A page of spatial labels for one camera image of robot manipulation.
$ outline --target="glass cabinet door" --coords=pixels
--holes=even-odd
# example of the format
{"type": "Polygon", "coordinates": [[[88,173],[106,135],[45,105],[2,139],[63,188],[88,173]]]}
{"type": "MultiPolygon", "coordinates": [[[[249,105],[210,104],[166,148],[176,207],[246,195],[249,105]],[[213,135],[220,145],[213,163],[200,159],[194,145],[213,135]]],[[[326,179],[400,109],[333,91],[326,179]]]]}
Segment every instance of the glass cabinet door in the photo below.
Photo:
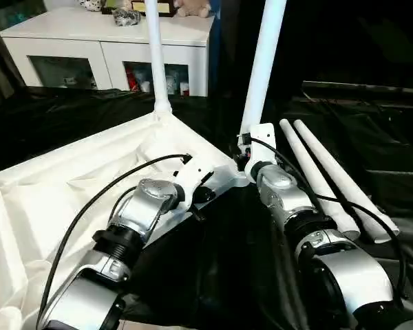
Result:
{"type": "Polygon", "coordinates": [[[97,89],[86,58],[29,56],[44,87],[97,89]]]}
{"type": "MultiPolygon", "coordinates": [[[[101,43],[113,88],[153,91],[148,44],[101,43]]],[[[208,96],[208,47],[162,45],[168,94],[208,96]]]]}
{"type": "Polygon", "coordinates": [[[27,86],[111,89],[98,41],[3,38],[27,86]]]}
{"type": "MultiPolygon", "coordinates": [[[[131,91],[153,92],[151,63],[124,62],[125,74],[131,91]]],[[[189,96],[188,65],[165,64],[167,93],[189,96]]]]}

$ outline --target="white rod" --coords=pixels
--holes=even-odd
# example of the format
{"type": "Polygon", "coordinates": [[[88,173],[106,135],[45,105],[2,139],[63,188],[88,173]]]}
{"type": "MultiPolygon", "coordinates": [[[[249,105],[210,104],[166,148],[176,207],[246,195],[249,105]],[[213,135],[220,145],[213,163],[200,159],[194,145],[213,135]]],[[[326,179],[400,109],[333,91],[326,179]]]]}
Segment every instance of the white rod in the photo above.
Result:
{"type": "Polygon", "coordinates": [[[164,56],[160,42],[158,0],[145,0],[145,14],[149,28],[149,44],[151,52],[151,70],[156,113],[171,113],[171,105],[167,95],[167,79],[165,78],[164,56]]]}
{"type": "MultiPolygon", "coordinates": [[[[312,190],[318,195],[336,198],[312,157],[301,143],[301,140],[292,126],[289,124],[289,121],[287,119],[282,119],[280,121],[280,127],[282,128],[312,190]]],[[[346,213],[340,203],[321,199],[320,204],[324,213],[329,217],[332,217],[337,223],[340,232],[353,241],[359,237],[361,232],[359,231],[357,224],[354,219],[346,213]]]]}
{"type": "MultiPolygon", "coordinates": [[[[396,235],[399,234],[399,229],[394,222],[387,215],[379,212],[372,201],[370,201],[349,174],[345,172],[335,158],[324,148],[323,144],[312,134],[308,127],[301,120],[296,120],[294,126],[346,199],[367,208],[370,212],[381,218],[393,233],[396,235]]],[[[372,217],[356,208],[354,208],[354,210],[362,220],[364,229],[373,238],[375,243],[384,243],[390,240],[387,232],[372,217]]]]}
{"type": "Polygon", "coordinates": [[[246,95],[245,110],[240,133],[248,133],[249,127],[259,124],[262,119],[266,91],[273,68],[275,50],[282,28],[286,0],[266,0],[260,27],[257,49],[255,50],[253,71],[246,95]]]}

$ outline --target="white fabric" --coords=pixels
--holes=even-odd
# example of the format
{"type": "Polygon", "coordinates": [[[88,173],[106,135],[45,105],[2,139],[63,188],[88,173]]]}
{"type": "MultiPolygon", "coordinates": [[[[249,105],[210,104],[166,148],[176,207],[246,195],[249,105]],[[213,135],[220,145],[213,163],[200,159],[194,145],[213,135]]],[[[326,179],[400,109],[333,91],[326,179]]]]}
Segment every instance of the white fabric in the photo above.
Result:
{"type": "MultiPolygon", "coordinates": [[[[208,185],[218,194],[246,184],[230,158],[170,114],[159,120],[143,116],[0,172],[0,330],[34,329],[56,247],[84,204],[129,169],[172,153],[204,154],[213,162],[215,175],[208,185]]],[[[92,247],[93,233],[106,227],[123,191],[144,177],[173,179],[181,166],[180,160],[168,159],[101,197],[73,231],[51,294],[92,247]]],[[[181,220],[163,219],[154,239],[181,220]]]]}

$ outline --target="cable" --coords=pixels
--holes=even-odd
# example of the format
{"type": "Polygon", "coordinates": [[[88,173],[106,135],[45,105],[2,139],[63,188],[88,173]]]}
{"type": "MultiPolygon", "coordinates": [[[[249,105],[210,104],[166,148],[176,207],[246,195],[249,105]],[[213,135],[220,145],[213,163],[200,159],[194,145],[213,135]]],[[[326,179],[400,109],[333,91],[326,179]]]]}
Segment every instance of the cable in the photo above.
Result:
{"type": "Polygon", "coordinates": [[[143,168],[151,166],[151,165],[153,165],[157,162],[161,162],[162,160],[169,160],[171,158],[182,158],[183,162],[186,162],[188,159],[191,159],[191,156],[190,155],[181,155],[181,154],[167,155],[167,156],[156,158],[156,159],[151,160],[151,161],[149,161],[149,162],[147,162],[143,165],[140,165],[140,166],[138,166],[138,167],[136,167],[132,170],[129,170],[126,173],[122,174],[120,177],[117,177],[114,181],[110,182],[108,185],[106,185],[106,187],[104,187],[100,192],[98,192],[95,196],[93,196],[87,202],[87,204],[84,205],[84,207],[80,210],[80,212],[78,212],[78,214],[75,216],[74,220],[70,224],[69,228],[67,229],[66,233],[64,234],[63,239],[61,239],[61,242],[60,242],[60,245],[59,245],[58,250],[56,252],[54,261],[52,262],[52,267],[50,269],[49,276],[47,277],[46,285],[45,285],[43,296],[42,296],[42,299],[41,299],[39,315],[38,315],[38,318],[36,319],[36,327],[37,328],[39,326],[41,315],[45,311],[45,308],[46,308],[46,305],[47,305],[47,300],[49,298],[50,287],[52,286],[52,281],[54,280],[55,271],[56,271],[56,269],[58,267],[58,264],[60,262],[61,255],[63,254],[63,251],[65,249],[67,240],[69,239],[69,236],[71,235],[71,233],[72,233],[73,229],[75,228],[76,224],[78,223],[79,219],[90,208],[90,206],[92,206],[92,204],[95,203],[95,201],[98,200],[98,198],[103,196],[110,188],[115,186],[118,182],[124,180],[129,175],[132,175],[133,173],[142,170],[143,168]]]}
{"type": "MultiPolygon", "coordinates": [[[[318,198],[324,199],[326,201],[334,201],[336,203],[341,203],[338,199],[332,198],[332,197],[327,197],[327,196],[321,196],[317,195],[318,198]]],[[[357,208],[358,210],[366,213],[368,216],[372,217],[384,230],[387,232],[388,236],[391,239],[392,247],[394,249],[394,252],[396,256],[398,257],[399,260],[399,276],[398,276],[398,284],[396,285],[396,290],[398,292],[398,295],[400,298],[403,298],[405,296],[404,294],[404,287],[405,287],[405,282],[407,280],[407,260],[405,258],[405,255],[403,253],[402,247],[401,247],[401,242],[398,240],[398,237],[393,233],[393,231],[390,229],[390,227],[381,219],[379,218],[376,214],[373,212],[369,211],[367,208],[364,208],[363,206],[356,204],[352,201],[347,201],[348,204],[353,206],[354,208],[357,208]]]]}
{"type": "Polygon", "coordinates": [[[304,188],[306,189],[306,192],[309,195],[309,199],[312,201],[312,203],[315,205],[315,207],[318,209],[319,212],[321,212],[322,214],[324,213],[323,208],[321,207],[321,204],[316,196],[316,194],[314,193],[314,191],[312,190],[312,188],[309,186],[308,180],[305,179],[305,177],[301,174],[301,172],[298,170],[297,167],[295,167],[295,165],[288,159],[286,158],[285,155],[283,155],[282,153],[280,153],[276,148],[274,148],[273,146],[267,144],[264,141],[261,141],[259,139],[256,139],[255,137],[249,137],[250,141],[254,141],[258,144],[261,144],[262,146],[265,146],[266,148],[268,148],[269,150],[271,150],[272,152],[274,152],[276,154],[276,156],[278,156],[278,158],[280,158],[280,160],[285,163],[286,165],[288,165],[294,172],[294,174],[299,178],[301,184],[304,186],[304,188]]]}
{"type": "Polygon", "coordinates": [[[119,203],[123,200],[123,198],[124,198],[125,196],[127,196],[129,193],[131,193],[131,192],[132,192],[133,190],[135,190],[135,189],[136,189],[136,186],[131,187],[131,188],[128,188],[128,189],[127,189],[125,192],[123,192],[123,193],[121,194],[121,196],[116,200],[115,205],[113,205],[112,211],[110,212],[109,221],[110,221],[110,220],[113,218],[113,216],[115,215],[116,209],[117,209],[119,203]]]}

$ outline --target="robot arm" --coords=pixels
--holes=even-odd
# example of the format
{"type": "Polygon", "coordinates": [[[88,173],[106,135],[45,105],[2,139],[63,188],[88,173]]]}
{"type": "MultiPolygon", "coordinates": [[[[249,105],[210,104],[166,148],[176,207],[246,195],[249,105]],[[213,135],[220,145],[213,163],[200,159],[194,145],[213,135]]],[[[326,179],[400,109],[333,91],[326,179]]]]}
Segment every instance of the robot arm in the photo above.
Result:
{"type": "Polygon", "coordinates": [[[125,284],[161,215],[186,212],[194,190],[212,166],[192,159],[174,182],[143,179],[107,229],[49,301],[39,330],[114,330],[125,302],[125,284]]]}
{"type": "MultiPolygon", "coordinates": [[[[272,125],[256,126],[259,140],[273,136],[272,125]]],[[[257,182],[262,203],[295,252],[303,289],[310,297],[306,301],[309,311],[325,324],[338,327],[413,329],[413,315],[396,303],[381,265],[342,235],[331,218],[318,213],[295,178],[272,162],[272,157],[271,152],[266,159],[249,162],[245,173],[257,182]]]]}

